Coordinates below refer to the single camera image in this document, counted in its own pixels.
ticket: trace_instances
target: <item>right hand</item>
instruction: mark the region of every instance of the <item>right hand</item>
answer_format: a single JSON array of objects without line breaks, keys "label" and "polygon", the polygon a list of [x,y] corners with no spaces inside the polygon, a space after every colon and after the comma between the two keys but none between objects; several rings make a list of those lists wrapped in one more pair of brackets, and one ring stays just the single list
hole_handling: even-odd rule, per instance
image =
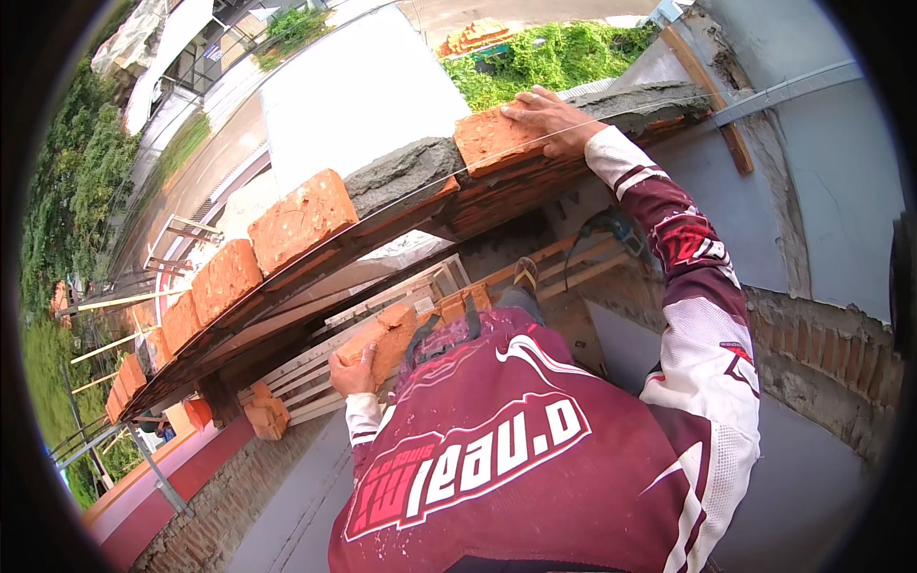
[{"label": "right hand", "polygon": [[592,136],[606,126],[589,114],[572,105],[565,104],[553,92],[540,85],[532,86],[531,92],[516,94],[516,101],[524,109],[504,105],[500,112],[519,123],[539,126],[551,135],[544,154],[550,158],[578,159],[586,151],[586,144]]},{"label": "right hand", "polygon": [[328,369],[331,372],[331,386],[347,398],[350,394],[375,392],[376,385],[372,381],[372,360],[376,358],[375,342],[363,348],[363,356],[358,364],[344,366],[337,352],[332,352],[328,357]]}]

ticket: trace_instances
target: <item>bamboo pole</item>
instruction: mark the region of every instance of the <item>bamboo pole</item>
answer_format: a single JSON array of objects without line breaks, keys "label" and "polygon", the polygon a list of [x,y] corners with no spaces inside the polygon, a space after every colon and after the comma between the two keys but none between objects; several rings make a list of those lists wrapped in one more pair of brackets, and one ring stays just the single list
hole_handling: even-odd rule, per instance
[{"label": "bamboo pole", "polygon": [[152,330],[153,328],[155,328],[155,326],[153,326],[153,327],[151,327],[151,328],[144,328],[144,329],[143,329],[143,332],[137,332],[137,333],[132,334],[132,335],[130,335],[130,336],[125,336],[124,338],[121,338],[120,340],[116,340],[115,342],[113,342],[113,343],[111,343],[111,344],[105,345],[105,346],[103,346],[103,347],[101,347],[101,348],[97,348],[97,349],[93,350],[92,352],[90,352],[90,353],[88,353],[88,354],[83,354],[82,356],[79,356],[79,357],[77,357],[77,358],[74,358],[73,360],[70,361],[70,363],[71,363],[71,364],[76,364],[77,362],[80,362],[80,361],[82,361],[82,360],[86,360],[87,358],[93,357],[93,356],[95,356],[96,354],[101,354],[102,352],[105,352],[105,351],[108,350],[109,348],[114,348],[114,347],[116,347],[116,346],[118,346],[118,345],[120,345],[120,344],[124,344],[124,343],[127,342],[128,340],[133,340],[134,338],[137,338],[137,337],[140,336],[140,335],[146,334],[146,333],[148,333],[150,330]]},{"label": "bamboo pole", "polygon": [[115,436],[115,439],[112,440],[111,444],[109,444],[108,446],[105,446],[105,449],[102,450],[102,455],[104,456],[105,454],[107,454],[108,450],[110,450],[112,446],[115,445],[115,442],[121,439],[122,437],[124,437],[126,434],[127,434],[127,428],[124,428],[123,430],[121,430],[120,433],[118,433],[118,435]]},{"label": "bamboo pole", "polygon": [[183,287],[181,289],[172,289],[171,291],[159,291],[159,292],[147,292],[146,294],[138,294],[136,296],[128,296],[123,299],[114,299],[112,301],[103,301],[101,303],[91,303],[91,304],[80,304],[76,307],[78,311],[88,311],[93,308],[104,308],[106,306],[113,306],[115,304],[124,304],[124,303],[139,303],[140,301],[147,301],[148,299],[154,299],[157,296],[164,296],[166,294],[178,294],[179,292],[190,291],[191,287]]},{"label": "bamboo pole", "polygon": [[98,384],[99,382],[104,382],[104,381],[106,381],[106,380],[108,380],[108,379],[114,378],[115,376],[117,376],[117,372],[115,372],[115,373],[113,373],[113,374],[109,374],[108,376],[103,376],[103,377],[100,378],[99,380],[93,380],[93,381],[89,382],[88,384],[86,384],[85,386],[80,386],[79,388],[77,388],[76,390],[74,390],[74,391],[72,391],[72,392],[70,392],[70,393],[71,393],[71,394],[75,394],[76,392],[84,391],[84,390],[86,390],[87,388],[92,388],[93,386],[95,386],[95,385]]}]

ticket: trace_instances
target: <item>metal bracket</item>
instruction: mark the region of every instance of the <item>metal bracket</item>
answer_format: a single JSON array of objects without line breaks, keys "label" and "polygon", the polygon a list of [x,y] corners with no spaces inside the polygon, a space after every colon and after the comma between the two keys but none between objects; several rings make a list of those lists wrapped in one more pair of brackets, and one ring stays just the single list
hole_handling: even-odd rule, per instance
[{"label": "metal bracket", "polygon": [[184,502],[182,496],[178,494],[178,491],[173,488],[169,480],[162,474],[160,469],[156,466],[156,462],[153,461],[152,456],[147,450],[147,445],[140,439],[140,436],[137,435],[137,428],[133,424],[126,424],[130,436],[134,438],[134,443],[137,444],[137,447],[140,448],[140,453],[143,454],[143,458],[147,460],[149,466],[156,473],[156,477],[159,480],[156,482],[156,487],[162,492],[162,495],[165,496],[166,500],[172,506],[176,513],[184,512],[188,517],[194,517],[194,511],[188,507],[188,504]]}]

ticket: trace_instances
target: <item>white sleeve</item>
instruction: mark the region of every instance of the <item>white sleeve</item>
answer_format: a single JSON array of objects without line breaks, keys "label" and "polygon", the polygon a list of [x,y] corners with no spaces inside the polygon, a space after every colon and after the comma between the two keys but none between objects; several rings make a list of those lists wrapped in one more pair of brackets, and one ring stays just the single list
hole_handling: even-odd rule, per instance
[{"label": "white sleeve", "polygon": [[345,419],[350,433],[350,444],[368,444],[376,439],[382,421],[382,408],[372,392],[350,394],[347,399]]}]

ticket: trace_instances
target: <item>long sleeve shirt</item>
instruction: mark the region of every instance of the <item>long sleeve shirt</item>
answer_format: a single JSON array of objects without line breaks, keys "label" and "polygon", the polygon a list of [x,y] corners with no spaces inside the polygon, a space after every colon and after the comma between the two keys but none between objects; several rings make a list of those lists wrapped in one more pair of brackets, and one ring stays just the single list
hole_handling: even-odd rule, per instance
[{"label": "long sleeve shirt", "polygon": [[520,309],[481,313],[478,338],[402,367],[384,415],[371,395],[348,397],[354,492],[333,571],[476,559],[691,572],[723,536],[759,456],[739,282],[691,198],[615,127],[586,161],[662,262],[660,369],[636,398],[576,367]]}]

